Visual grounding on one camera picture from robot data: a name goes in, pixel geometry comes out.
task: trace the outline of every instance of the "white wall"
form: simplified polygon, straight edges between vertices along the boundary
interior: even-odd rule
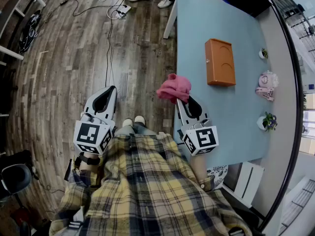
[[[273,114],[277,116],[278,126],[272,132],[269,152],[261,160],[261,166],[266,170],[252,203],[254,208],[266,215],[279,192],[291,156],[296,96],[291,56],[275,13],[272,8],[268,8],[257,19],[265,37],[271,70],[278,75],[280,82],[273,103]]]

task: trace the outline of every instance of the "potted plant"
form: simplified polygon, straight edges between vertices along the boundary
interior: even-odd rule
[[[276,130],[277,117],[271,113],[265,112],[265,116],[261,116],[258,118],[257,125],[260,129],[269,131]]]
[[[268,52],[266,49],[262,48],[258,54],[261,59],[268,59]]]

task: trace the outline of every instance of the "small succulent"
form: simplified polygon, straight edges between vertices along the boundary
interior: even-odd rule
[[[268,52],[267,52],[267,50],[264,49],[264,48],[262,48],[262,49],[261,49],[261,52],[262,52],[262,54],[264,55],[265,59],[267,59],[267,58],[268,58]]]
[[[277,117],[271,113],[265,112],[266,118],[262,121],[262,125],[267,127],[266,131],[276,130]]]

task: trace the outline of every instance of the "strap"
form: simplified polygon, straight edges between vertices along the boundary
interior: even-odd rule
[[[88,165],[98,165],[99,162],[100,162],[100,158],[99,157],[97,159],[92,159],[92,158],[89,158],[89,157],[85,157],[83,152],[80,153],[79,158],[83,162],[87,163]]]

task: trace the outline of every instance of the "pink toy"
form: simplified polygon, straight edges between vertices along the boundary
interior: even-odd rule
[[[173,104],[176,104],[176,99],[188,103],[190,90],[191,83],[187,78],[172,73],[168,75],[168,80],[157,90],[157,95],[160,99],[169,99]]]

